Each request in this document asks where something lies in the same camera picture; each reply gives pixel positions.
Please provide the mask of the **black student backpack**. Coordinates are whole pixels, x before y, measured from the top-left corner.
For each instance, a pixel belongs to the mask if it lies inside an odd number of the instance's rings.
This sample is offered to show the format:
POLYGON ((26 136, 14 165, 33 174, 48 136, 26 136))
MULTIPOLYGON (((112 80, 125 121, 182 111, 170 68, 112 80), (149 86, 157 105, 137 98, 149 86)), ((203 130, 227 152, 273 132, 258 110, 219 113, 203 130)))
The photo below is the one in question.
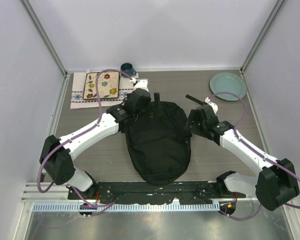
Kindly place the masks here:
POLYGON ((154 115, 154 100, 149 109, 124 130, 132 164, 148 184, 164 186, 188 169, 191 137, 184 131, 185 111, 174 102, 160 101, 160 117, 154 115))

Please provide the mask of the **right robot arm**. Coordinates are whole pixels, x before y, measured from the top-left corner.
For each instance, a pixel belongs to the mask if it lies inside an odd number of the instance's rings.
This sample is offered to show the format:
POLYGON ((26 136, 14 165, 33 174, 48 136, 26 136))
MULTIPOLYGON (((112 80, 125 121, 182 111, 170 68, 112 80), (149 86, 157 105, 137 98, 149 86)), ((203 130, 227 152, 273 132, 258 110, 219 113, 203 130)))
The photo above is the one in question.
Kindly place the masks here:
POLYGON ((238 173, 226 176, 215 186, 220 197, 242 193, 257 198, 264 208, 274 211, 300 194, 293 163, 264 153, 235 131, 231 123, 219 121, 212 106, 204 104, 191 110, 185 129, 230 151, 255 174, 254 177, 238 173))

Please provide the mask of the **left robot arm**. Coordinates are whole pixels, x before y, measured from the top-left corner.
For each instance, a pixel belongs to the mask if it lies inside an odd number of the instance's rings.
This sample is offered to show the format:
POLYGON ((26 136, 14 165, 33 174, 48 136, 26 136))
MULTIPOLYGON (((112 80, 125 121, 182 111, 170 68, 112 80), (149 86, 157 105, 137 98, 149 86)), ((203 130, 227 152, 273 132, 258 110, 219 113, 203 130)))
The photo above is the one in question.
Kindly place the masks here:
POLYGON ((87 172, 76 168, 73 161, 102 139, 124 132, 150 108, 151 95, 146 88, 136 88, 123 103, 106 110, 99 118, 66 136, 46 138, 40 156, 40 170, 54 185, 66 184, 90 200, 97 192, 97 183, 87 172))

